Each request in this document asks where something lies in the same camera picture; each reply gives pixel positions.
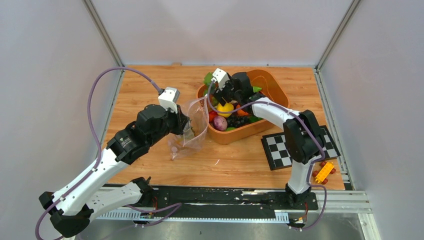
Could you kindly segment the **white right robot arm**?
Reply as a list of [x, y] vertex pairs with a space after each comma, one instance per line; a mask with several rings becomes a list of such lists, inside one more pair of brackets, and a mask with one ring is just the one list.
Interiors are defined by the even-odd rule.
[[207, 94], [222, 105], [236, 101], [240, 104], [240, 110], [283, 130], [285, 146], [292, 157], [291, 176], [285, 187], [285, 201], [292, 209], [301, 207], [311, 192], [313, 165], [325, 159], [325, 137], [314, 113], [284, 107], [262, 93], [254, 92], [245, 72], [229, 75], [217, 68], [212, 73]]

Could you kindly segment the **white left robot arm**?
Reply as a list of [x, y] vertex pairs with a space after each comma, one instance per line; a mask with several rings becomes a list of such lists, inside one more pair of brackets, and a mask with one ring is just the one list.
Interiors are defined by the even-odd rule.
[[63, 237], [70, 238], [104, 213], [137, 203], [142, 207], [149, 206], [153, 201], [153, 188], [144, 177], [105, 194], [97, 191], [168, 134], [183, 134], [189, 123], [189, 117], [180, 107], [173, 112], [157, 104], [146, 106], [135, 121], [109, 140], [99, 158], [72, 182], [56, 192], [46, 191], [39, 196], [53, 227]]

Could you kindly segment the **clear zip top bag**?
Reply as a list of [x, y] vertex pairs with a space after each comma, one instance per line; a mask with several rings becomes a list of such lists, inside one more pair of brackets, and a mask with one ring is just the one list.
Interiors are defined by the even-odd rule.
[[183, 104], [181, 110], [189, 118], [183, 128], [183, 134], [171, 133], [166, 138], [172, 161], [199, 152], [203, 147], [209, 125], [206, 97], [203, 96]]

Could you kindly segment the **toy pineapple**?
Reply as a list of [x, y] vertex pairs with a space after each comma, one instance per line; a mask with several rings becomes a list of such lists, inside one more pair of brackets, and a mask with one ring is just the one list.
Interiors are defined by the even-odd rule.
[[191, 125], [191, 122], [188, 122], [185, 125], [182, 134], [176, 136], [176, 143], [181, 148], [199, 148], [197, 135], [193, 126]]

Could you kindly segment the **orange plastic basin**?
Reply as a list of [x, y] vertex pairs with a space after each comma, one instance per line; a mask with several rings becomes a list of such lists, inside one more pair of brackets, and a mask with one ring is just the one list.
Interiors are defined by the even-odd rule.
[[[266, 70], [254, 69], [247, 71], [246, 76], [253, 87], [261, 88], [261, 93], [273, 102], [286, 108], [290, 107], [290, 100], [283, 89], [278, 84], [274, 76]], [[274, 125], [264, 119], [249, 123], [230, 131], [219, 131], [212, 124], [207, 126], [207, 134], [218, 144], [227, 145], [241, 139], [253, 136], [263, 131], [273, 128]]]

